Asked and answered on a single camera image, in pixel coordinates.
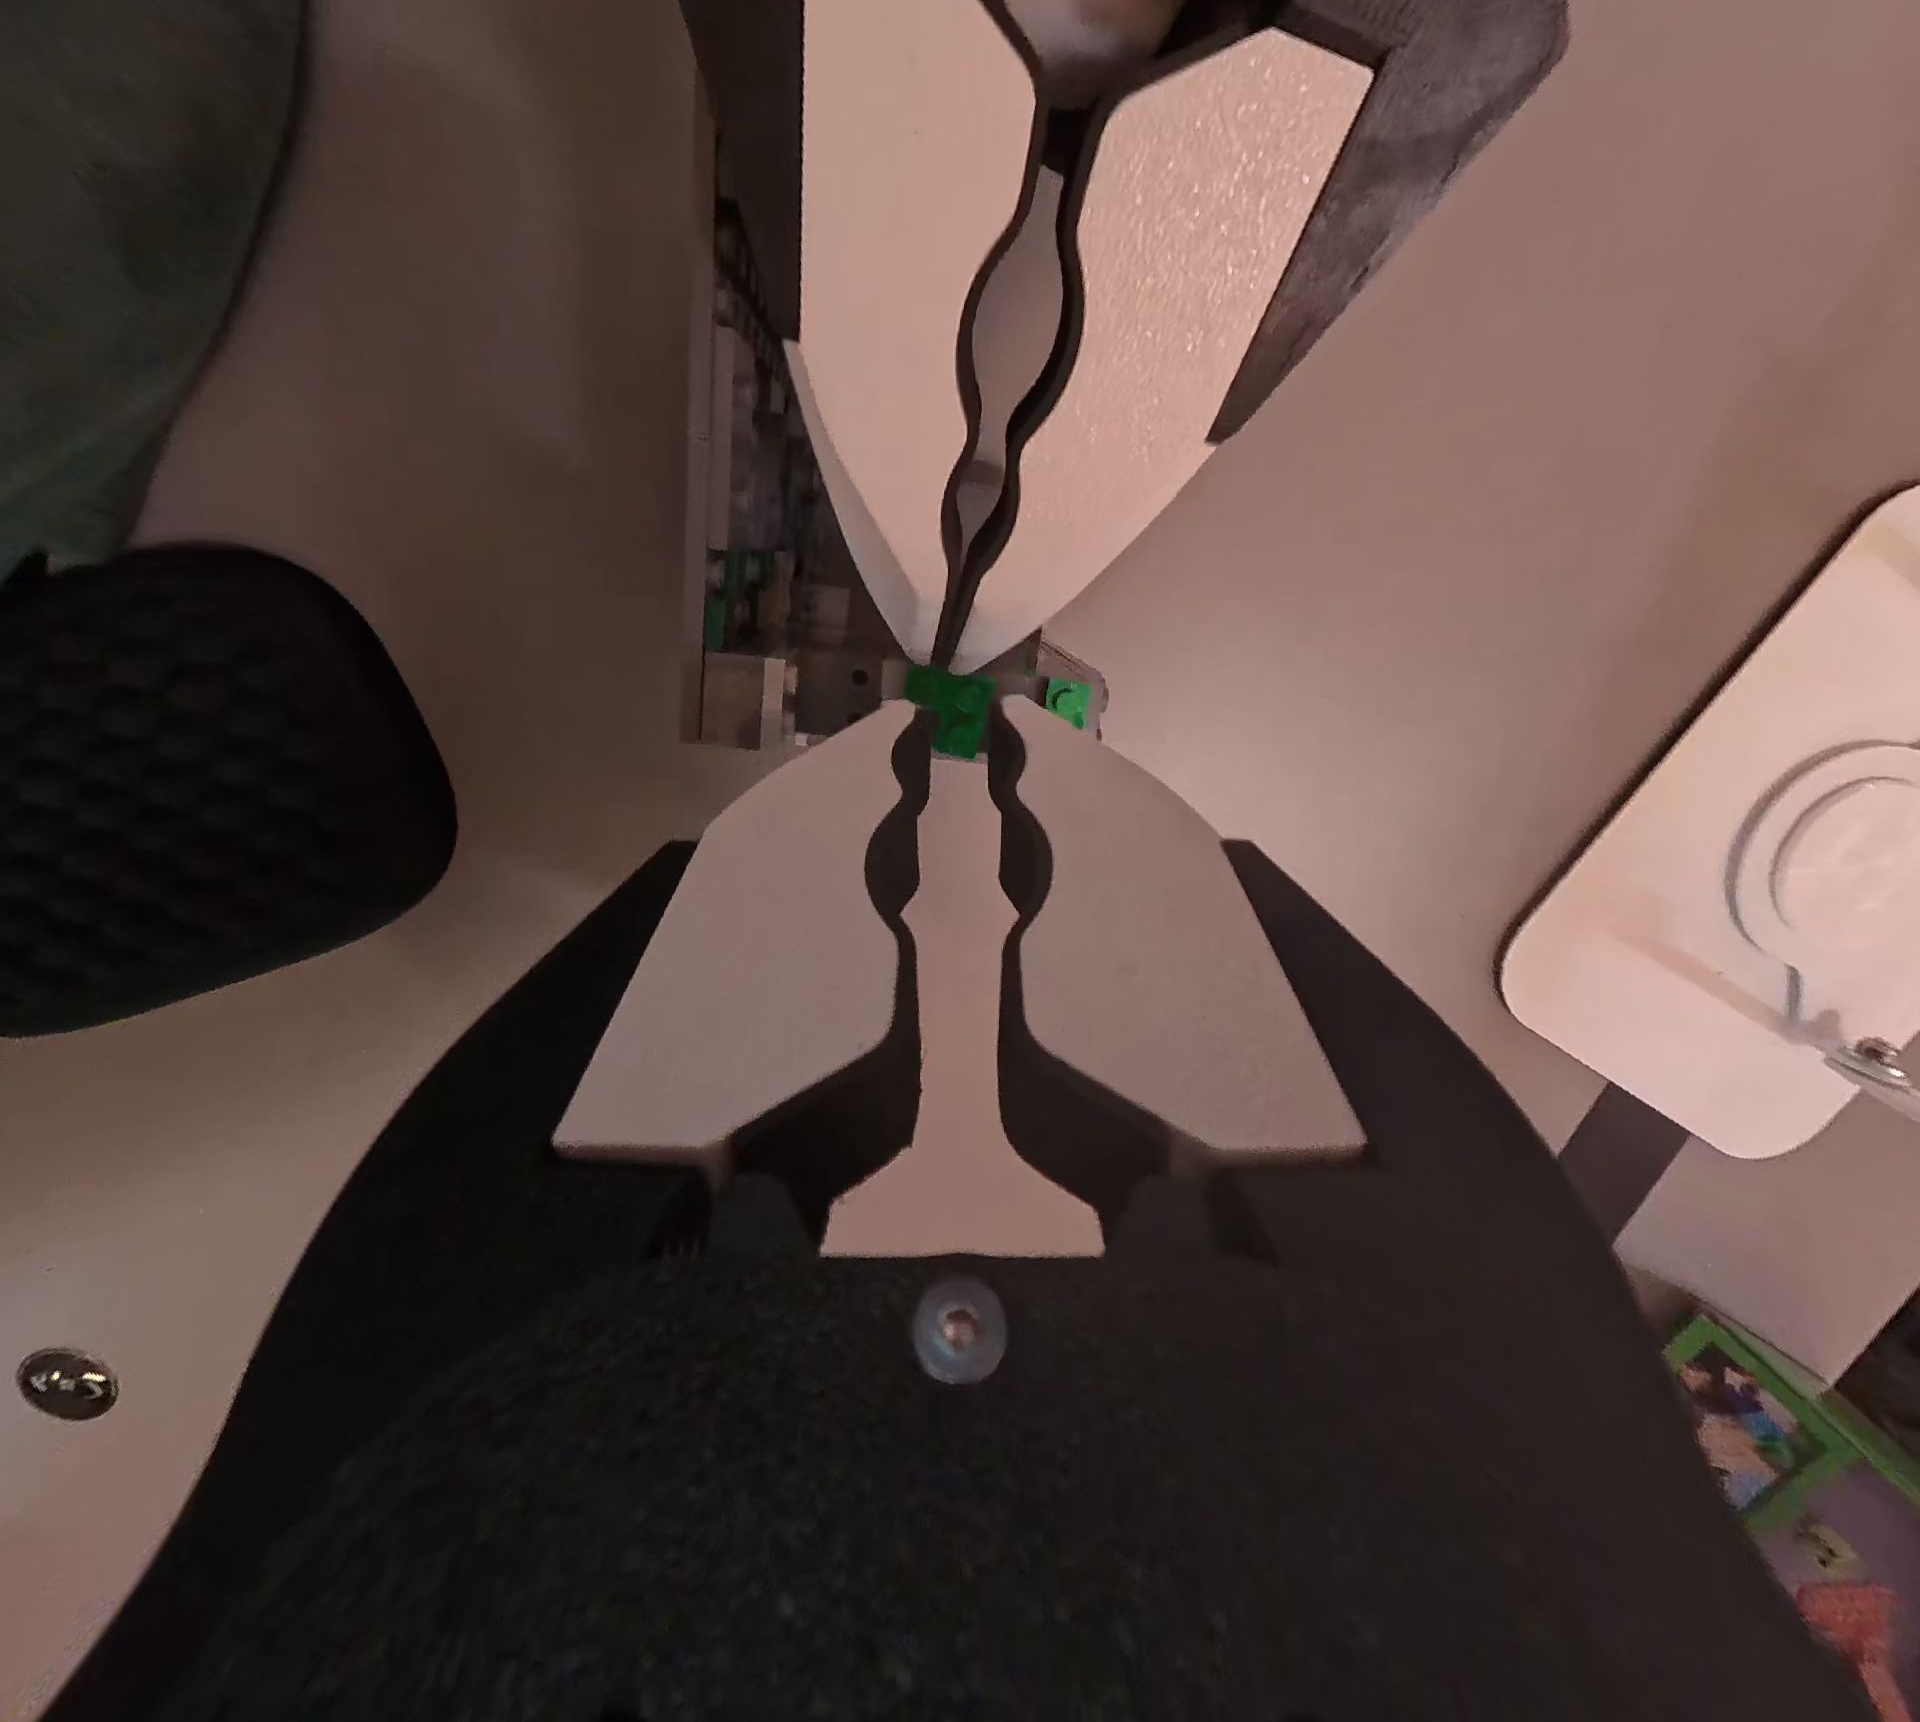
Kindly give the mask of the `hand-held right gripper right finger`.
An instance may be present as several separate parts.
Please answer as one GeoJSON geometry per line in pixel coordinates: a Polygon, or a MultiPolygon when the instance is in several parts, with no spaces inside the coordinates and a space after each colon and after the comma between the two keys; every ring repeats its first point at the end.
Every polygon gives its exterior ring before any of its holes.
{"type": "Polygon", "coordinates": [[[998,1121],[1111,1247],[1141,1185],[1345,1167],[1368,1137],[1228,847],[1027,699],[991,721],[998,1121]]]}

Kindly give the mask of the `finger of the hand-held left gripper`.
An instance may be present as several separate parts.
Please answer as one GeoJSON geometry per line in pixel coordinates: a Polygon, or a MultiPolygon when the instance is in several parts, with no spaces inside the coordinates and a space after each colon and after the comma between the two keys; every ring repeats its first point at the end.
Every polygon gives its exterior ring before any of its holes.
{"type": "Polygon", "coordinates": [[[970,449],[962,323],[1027,181],[1038,95],[984,0],[801,0],[797,337],[786,362],[838,530],[927,662],[970,449]]]}
{"type": "Polygon", "coordinates": [[[1203,467],[1374,80],[1258,28],[1105,113],[1062,205],[1063,375],[1010,434],[1013,521],[971,591],[959,671],[1042,628],[1203,467]]]}

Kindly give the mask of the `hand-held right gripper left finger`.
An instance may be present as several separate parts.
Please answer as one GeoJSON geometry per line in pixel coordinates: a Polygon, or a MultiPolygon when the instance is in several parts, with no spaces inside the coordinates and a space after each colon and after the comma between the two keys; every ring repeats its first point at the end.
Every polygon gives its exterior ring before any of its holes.
{"type": "Polygon", "coordinates": [[[909,1146],[931,738],[904,701],[707,824],[558,1126],[553,1152],[778,1182],[814,1244],[909,1146]]]}

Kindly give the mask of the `grey brick build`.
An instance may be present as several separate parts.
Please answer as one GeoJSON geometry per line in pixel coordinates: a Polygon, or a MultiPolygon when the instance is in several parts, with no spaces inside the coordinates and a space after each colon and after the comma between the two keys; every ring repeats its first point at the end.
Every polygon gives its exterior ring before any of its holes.
{"type": "Polygon", "coordinates": [[[693,171],[682,741],[788,756],[905,694],[908,659],[828,495],[711,128],[693,171]]]}

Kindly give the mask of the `small green brick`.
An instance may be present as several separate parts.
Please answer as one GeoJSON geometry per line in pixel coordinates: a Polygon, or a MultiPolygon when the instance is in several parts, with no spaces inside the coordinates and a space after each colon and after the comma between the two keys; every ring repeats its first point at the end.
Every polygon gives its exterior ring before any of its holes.
{"type": "Polygon", "coordinates": [[[990,675],[956,675],[936,664],[909,664],[904,701],[927,718],[931,756],[981,761],[996,710],[998,681],[990,675]]]}

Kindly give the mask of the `white and wooden book stand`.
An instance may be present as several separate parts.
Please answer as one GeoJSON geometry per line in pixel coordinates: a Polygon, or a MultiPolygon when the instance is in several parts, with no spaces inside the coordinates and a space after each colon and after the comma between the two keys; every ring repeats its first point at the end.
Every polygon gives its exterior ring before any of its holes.
{"type": "Polygon", "coordinates": [[[1881,501],[1520,922],[1499,999],[1686,1135],[1915,1121],[1918,491],[1881,501]]]}

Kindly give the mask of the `round black desk button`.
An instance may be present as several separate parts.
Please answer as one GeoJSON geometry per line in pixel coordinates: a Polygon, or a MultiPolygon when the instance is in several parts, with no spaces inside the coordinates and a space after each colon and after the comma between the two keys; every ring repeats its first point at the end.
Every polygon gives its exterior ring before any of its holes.
{"type": "Polygon", "coordinates": [[[16,1369],[17,1395],[56,1423],[96,1423],[120,1400],[121,1387],[108,1362],[71,1347],[31,1351],[16,1369]]]}

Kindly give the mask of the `person's green sweatshirt torso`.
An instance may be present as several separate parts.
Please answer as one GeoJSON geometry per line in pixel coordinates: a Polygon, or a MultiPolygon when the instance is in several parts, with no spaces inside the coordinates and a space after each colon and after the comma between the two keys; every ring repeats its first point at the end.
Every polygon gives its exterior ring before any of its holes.
{"type": "Polygon", "coordinates": [[[307,0],[1,0],[1,568],[98,561],[248,285],[307,0]]]}

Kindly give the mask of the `green toy brick set box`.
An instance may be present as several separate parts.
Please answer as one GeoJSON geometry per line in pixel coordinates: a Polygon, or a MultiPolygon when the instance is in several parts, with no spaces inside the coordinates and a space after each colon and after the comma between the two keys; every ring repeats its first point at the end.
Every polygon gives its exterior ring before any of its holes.
{"type": "Polygon", "coordinates": [[[1664,1359],[1718,1486],[1878,1718],[1918,1717],[1915,1459],[1835,1390],[1709,1313],[1664,1359]]]}

